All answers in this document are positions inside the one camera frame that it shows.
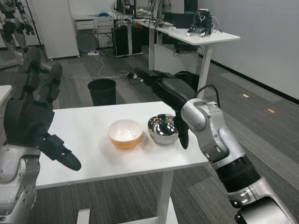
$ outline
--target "drawer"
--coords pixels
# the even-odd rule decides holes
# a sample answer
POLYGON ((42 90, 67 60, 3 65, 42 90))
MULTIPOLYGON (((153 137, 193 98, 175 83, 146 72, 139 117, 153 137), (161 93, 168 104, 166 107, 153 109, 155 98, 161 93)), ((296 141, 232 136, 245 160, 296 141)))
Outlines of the drawer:
POLYGON ((105 33, 111 33, 111 28, 113 26, 102 26, 102 27, 97 27, 97 33, 98 34, 105 34, 105 33))
POLYGON ((96 19, 97 27, 102 27, 102 26, 113 26, 113 19, 108 17, 108 18, 98 18, 96 19))
POLYGON ((111 38, 112 38, 112 34, 98 34, 99 47, 100 48, 112 47, 113 43, 111 41, 111 38))
POLYGON ((77 30, 81 30, 81 29, 93 29, 94 28, 94 23, 93 23, 93 20, 90 20, 90 21, 80 21, 80 22, 76 22, 76 27, 77 27, 77 30))

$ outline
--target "power strip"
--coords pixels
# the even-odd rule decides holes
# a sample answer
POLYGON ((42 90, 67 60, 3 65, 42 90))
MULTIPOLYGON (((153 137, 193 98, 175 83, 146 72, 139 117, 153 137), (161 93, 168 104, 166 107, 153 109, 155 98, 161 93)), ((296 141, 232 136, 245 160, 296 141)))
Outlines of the power strip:
POLYGON ((97 51, 91 51, 87 55, 100 55, 100 53, 97 51))

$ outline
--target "white cabinet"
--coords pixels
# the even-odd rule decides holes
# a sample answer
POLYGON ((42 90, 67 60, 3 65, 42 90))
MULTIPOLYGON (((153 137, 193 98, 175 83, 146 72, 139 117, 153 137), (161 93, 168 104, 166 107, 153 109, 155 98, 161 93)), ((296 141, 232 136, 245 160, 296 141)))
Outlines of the white cabinet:
POLYGON ((112 47, 112 31, 113 18, 112 17, 93 17, 84 15, 75 15, 77 32, 90 32, 95 34, 99 41, 99 48, 112 47))
POLYGON ((108 48, 113 46, 112 41, 110 41, 112 40, 112 34, 98 34, 98 40, 100 48, 108 48))
POLYGON ((31 0, 49 59, 79 56, 68 0, 31 0))

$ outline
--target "stainless steel bowl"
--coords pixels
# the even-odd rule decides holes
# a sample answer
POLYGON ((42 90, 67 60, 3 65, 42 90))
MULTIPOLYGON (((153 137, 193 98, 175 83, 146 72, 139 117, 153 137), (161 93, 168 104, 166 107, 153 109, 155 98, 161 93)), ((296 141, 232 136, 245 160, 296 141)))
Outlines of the stainless steel bowl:
POLYGON ((178 130, 174 126, 174 116, 159 114, 149 119, 148 131, 152 139, 161 145, 170 145, 178 139, 178 130))

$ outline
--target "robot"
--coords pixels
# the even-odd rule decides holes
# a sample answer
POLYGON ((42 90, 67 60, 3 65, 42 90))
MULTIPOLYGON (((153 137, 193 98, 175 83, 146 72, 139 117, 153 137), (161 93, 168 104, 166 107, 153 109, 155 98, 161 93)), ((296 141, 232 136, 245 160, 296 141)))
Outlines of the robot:
POLYGON ((0 0, 0 11, 5 15, 4 21, 0 17, 0 34, 7 49, 13 54, 17 63, 22 66, 25 54, 28 51, 23 31, 26 30, 27 35, 35 34, 30 25, 32 20, 25 13, 24 6, 20 0, 0 0), (23 22, 15 18, 14 13, 16 9, 19 10, 23 22), (17 50, 13 35, 22 50, 17 50))
POLYGON ((4 115, 7 143, 0 148, 0 224, 26 222, 36 200, 41 152, 70 169, 81 169, 81 163, 64 147, 64 142, 48 133, 62 66, 55 64, 41 82, 40 64, 39 50, 30 48, 13 97, 7 102, 4 115))
MULTIPOLYGON (((14 96, 7 103, 4 128, 7 144, 0 148, 0 224, 25 223, 36 200, 40 151, 50 159, 79 170, 81 164, 63 141, 48 133, 58 97, 62 67, 56 64, 40 85, 40 54, 31 48, 14 96), (37 100, 34 92, 38 89, 37 100)), ((258 174, 241 145, 227 128, 216 103, 197 98, 198 92, 169 73, 139 71, 138 76, 175 112, 182 147, 190 129, 227 190, 238 224, 298 224, 266 179, 258 174)))
POLYGON ((200 36, 209 36, 213 31, 213 21, 211 13, 207 9, 199 9, 194 16, 193 23, 191 24, 186 36, 191 36, 191 33, 200 33, 200 36))
POLYGON ((169 73, 140 71, 138 76, 176 112, 174 124, 184 149, 188 148, 188 129, 195 134, 232 206, 240 209, 235 216, 238 224, 297 224, 267 180, 258 174, 216 103, 197 98, 199 92, 169 73))

